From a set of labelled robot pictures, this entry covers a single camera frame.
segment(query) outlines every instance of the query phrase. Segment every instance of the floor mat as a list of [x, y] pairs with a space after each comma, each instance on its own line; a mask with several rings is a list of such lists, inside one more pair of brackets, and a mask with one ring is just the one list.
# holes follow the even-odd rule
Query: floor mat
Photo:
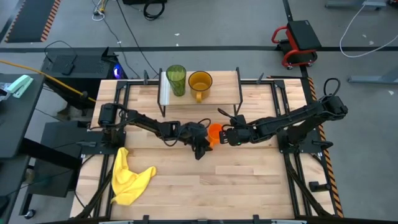
[[61, 0], [25, 0], [6, 36], [7, 43], [44, 42]]

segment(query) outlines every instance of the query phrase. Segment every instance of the orange object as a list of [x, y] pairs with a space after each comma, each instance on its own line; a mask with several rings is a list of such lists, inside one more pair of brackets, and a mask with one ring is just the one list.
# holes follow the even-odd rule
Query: orange object
[[220, 143], [220, 131], [223, 130], [223, 126], [220, 124], [211, 124], [208, 130], [210, 147]]
[[194, 72], [188, 79], [188, 84], [191, 88], [191, 95], [201, 103], [210, 94], [210, 87], [213, 84], [211, 75], [207, 72]]

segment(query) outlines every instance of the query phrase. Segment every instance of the green cup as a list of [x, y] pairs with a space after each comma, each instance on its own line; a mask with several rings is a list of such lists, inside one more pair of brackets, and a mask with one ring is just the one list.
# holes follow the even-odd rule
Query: green cup
[[166, 71], [166, 77], [169, 80], [175, 96], [185, 94], [185, 79], [187, 77], [186, 69], [181, 65], [172, 65]]

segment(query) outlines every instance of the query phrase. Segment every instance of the concrete floor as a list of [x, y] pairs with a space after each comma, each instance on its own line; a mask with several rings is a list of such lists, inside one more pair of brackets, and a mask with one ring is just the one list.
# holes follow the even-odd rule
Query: concrete floor
[[[0, 0], [0, 26], [6, 23], [17, 0]], [[326, 9], [320, 0], [290, 0], [295, 20], [308, 19], [323, 46], [338, 46], [344, 29], [358, 9]], [[169, 0], [162, 18], [147, 21], [142, 14], [122, 5], [140, 46], [201, 46], [201, 45], [265, 45], [272, 46], [273, 31], [286, 24], [282, 1], [264, 0]], [[116, 39], [103, 22], [91, 20], [90, 0], [62, 1], [49, 39], [44, 43], [7, 44], [0, 48], [45, 47], [55, 40], [64, 40], [73, 47], [117, 47]], [[110, 0], [106, 20], [124, 47], [135, 47], [118, 11]], [[382, 45], [397, 35], [398, 11], [364, 11], [353, 23], [344, 41], [345, 46]], [[349, 52], [355, 55], [362, 52]], [[182, 64], [189, 70], [231, 70], [239, 66], [243, 78], [266, 75], [301, 76], [280, 65], [280, 52], [145, 52], [155, 69]], [[139, 73], [155, 74], [139, 52], [126, 52], [129, 64]], [[383, 75], [396, 69], [398, 52], [376, 52], [361, 58], [346, 58], [339, 52], [319, 52], [318, 61], [308, 69], [314, 79], [318, 97], [323, 82], [330, 77], [341, 80], [338, 95], [349, 108], [342, 121], [325, 123], [327, 139], [335, 143], [330, 149], [337, 186], [346, 217], [398, 221], [398, 158], [395, 119], [398, 111], [398, 86], [349, 84], [350, 75]], [[1, 53], [1, 59], [40, 68], [43, 53]], [[129, 76], [132, 73], [125, 69]], [[0, 64], [1, 73], [27, 73], [19, 68]], [[55, 115], [65, 106], [54, 93], [43, 90], [37, 108]], [[40, 141], [44, 124], [54, 119], [38, 111], [28, 128], [27, 137]], [[10, 223], [40, 223], [64, 220], [69, 216], [73, 194], [67, 198], [36, 196], [31, 207], [36, 217], [25, 220], [17, 216], [24, 191], [21, 190]]]

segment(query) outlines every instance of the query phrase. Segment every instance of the yellow cloth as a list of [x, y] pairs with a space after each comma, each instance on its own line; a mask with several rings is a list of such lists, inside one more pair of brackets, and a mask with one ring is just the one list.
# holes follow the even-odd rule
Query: yellow cloth
[[113, 167], [112, 188], [116, 195], [111, 202], [131, 205], [147, 188], [150, 178], [156, 175], [156, 167], [150, 167], [140, 174], [129, 170], [125, 147], [119, 148]]

